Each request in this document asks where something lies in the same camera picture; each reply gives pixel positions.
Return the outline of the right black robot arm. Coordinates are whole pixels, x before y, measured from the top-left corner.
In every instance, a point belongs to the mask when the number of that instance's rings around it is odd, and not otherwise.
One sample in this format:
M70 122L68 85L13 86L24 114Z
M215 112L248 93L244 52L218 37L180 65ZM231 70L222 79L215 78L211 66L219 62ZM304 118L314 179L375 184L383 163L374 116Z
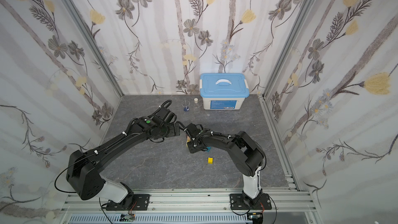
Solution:
M190 153L206 151L209 148L221 149L228 153L235 167L243 175L243 202L247 208L255 207L262 196L260 172L266 164L266 155L261 146L244 131L227 135L205 129L200 124L191 123L184 126L181 122L177 123L180 130L189 137L187 147Z

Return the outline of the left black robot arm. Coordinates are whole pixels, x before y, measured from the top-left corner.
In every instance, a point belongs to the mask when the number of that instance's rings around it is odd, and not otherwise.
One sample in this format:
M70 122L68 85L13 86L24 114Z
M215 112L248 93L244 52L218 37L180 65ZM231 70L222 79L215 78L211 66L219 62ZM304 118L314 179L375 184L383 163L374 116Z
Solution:
M169 110L172 100L163 102L148 116L132 119L127 128L108 142L87 151L73 152L64 170L72 193L81 200L107 199L115 208L132 210L137 198L125 183L101 177L101 172L116 158L134 146L150 140L162 143L166 138L179 136L176 115Z

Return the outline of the blue lid storage box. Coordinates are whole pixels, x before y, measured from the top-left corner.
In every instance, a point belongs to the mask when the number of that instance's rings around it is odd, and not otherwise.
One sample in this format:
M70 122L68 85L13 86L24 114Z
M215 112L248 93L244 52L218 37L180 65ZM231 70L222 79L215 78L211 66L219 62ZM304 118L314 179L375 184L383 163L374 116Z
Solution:
M239 110L250 92L244 74L203 73L200 95L205 110Z

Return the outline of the small circuit board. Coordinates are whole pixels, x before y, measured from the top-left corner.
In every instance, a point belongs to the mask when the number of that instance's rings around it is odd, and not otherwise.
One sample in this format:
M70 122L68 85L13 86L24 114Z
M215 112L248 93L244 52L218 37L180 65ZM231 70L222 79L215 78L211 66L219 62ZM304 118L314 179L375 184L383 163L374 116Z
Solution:
M120 222L133 222L135 221L135 214L121 214L119 221Z

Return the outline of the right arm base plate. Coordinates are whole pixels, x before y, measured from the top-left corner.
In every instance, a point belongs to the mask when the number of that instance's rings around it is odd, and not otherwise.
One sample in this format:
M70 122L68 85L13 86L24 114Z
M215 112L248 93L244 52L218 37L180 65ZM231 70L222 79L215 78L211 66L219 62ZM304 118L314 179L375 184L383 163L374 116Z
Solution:
M268 194L259 193L254 199L244 193L229 195L231 210L271 210L272 201Z

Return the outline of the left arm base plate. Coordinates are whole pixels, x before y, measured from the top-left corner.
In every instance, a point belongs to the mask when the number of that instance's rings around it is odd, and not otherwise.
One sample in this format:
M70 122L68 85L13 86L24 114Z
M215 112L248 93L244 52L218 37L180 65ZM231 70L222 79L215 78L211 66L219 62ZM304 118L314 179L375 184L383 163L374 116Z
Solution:
M150 194L128 194L120 203L109 200L105 205L107 211L146 211Z

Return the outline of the aluminium frame rail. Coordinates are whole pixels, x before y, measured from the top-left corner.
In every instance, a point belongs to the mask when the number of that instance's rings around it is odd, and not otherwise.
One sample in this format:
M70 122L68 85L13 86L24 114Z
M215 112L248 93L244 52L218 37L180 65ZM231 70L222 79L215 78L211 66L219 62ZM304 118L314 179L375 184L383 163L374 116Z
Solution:
M278 212L315 212L316 206L306 191L289 188L264 188ZM226 213L230 212L230 194L241 193L240 188L216 189L154 189L134 190L135 194L149 194L146 213ZM70 194L61 213L99 213L98 198L83 201Z

